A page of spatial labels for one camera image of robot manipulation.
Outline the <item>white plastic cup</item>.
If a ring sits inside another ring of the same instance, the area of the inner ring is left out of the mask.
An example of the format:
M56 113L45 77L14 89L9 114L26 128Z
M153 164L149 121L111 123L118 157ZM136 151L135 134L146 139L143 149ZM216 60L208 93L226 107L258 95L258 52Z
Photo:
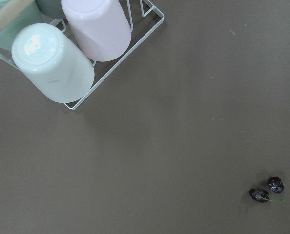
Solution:
M54 102L77 101L93 85L91 61L51 24L37 23L21 30L11 55L18 69Z

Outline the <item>grey plastic cup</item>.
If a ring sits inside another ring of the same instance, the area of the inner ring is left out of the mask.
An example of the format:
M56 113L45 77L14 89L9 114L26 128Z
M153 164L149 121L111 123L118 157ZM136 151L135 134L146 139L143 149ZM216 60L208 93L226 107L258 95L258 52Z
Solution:
M65 19L60 0L35 0L41 13L55 19Z

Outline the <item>mint green plastic cup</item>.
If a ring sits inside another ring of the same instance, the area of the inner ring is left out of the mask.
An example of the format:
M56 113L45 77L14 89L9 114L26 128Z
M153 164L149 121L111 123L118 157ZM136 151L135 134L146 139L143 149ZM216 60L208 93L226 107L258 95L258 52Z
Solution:
M0 9L8 2L9 0L0 0ZM42 22L42 16L34 2L0 32L0 48L11 50L15 37L22 29L40 22Z

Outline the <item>pink plastic cup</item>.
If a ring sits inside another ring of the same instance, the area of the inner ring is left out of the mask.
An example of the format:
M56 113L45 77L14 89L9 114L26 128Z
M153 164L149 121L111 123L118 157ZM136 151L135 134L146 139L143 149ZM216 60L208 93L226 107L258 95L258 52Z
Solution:
M62 9L83 53L94 61L120 57L131 42L131 28L117 0L62 0Z

